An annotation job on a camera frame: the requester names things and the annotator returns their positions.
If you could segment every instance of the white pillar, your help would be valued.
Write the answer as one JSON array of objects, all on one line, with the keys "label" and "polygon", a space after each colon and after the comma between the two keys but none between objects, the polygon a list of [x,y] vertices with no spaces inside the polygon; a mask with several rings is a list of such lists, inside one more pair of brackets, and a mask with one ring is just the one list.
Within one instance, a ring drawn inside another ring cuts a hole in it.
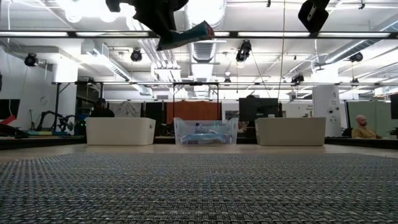
[{"label": "white pillar", "polygon": [[[320,83],[338,83],[338,67],[331,65],[322,71],[316,71],[312,75],[312,80]],[[312,95],[315,117],[326,118],[325,137],[340,137],[341,116],[338,86],[315,86]]]},{"label": "white pillar", "polygon": [[[60,60],[53,65],[53,82],[75,82],[78,77],[79,64],[69,59]],[[76,85],[69,85],[59,95],[58,114],[75,115],[76,110]]]}]

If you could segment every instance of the computer screen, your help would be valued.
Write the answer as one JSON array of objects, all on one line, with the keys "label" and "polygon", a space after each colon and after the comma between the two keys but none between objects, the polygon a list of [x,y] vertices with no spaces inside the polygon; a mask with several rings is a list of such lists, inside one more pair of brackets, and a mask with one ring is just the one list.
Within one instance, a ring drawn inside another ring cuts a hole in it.
[{"label": "computer screen", "polygon": [[267,118],[269,114],[279,117],[277,98],[240,98],[239,120],[255,121],[258,118]]},{"label": "computer screen", "polygon": [[391,99],[391,119],[398,119],[398,94],[390,96]]}]

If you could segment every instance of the bald man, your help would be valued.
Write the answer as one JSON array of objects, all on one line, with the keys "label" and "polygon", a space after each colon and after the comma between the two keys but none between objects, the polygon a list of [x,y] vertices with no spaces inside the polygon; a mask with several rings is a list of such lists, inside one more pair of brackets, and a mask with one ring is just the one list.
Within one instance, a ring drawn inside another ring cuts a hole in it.
[{"label": "bald man", "polygon": [[368,129],[368,121],[363,115],[358,115],[356,117],[356,122],[358,127],[354,128],[351,132],[352,138],[356,139],[382,139],[382,137],[376,134],[374,131]]}]

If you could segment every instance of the gray carpet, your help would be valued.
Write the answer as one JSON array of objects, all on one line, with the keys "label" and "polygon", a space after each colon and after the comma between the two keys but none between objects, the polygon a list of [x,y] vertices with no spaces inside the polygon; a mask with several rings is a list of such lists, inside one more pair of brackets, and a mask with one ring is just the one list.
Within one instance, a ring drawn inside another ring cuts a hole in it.
[{"label": "gray carpet", "polygon": [[398,159],[67,154],[0,164],[0,223],[398,223]]}]

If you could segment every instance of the clear plastic bin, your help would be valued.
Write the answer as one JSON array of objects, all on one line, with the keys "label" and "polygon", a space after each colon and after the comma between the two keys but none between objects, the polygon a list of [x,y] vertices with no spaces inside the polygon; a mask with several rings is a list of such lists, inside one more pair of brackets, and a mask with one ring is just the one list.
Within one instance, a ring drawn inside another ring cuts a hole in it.
[{"label": "clear plastic bin", "polygon": [[175,143],[179,145],[236,144],[238,118],[229,121],[184,121],[174,118]]}]

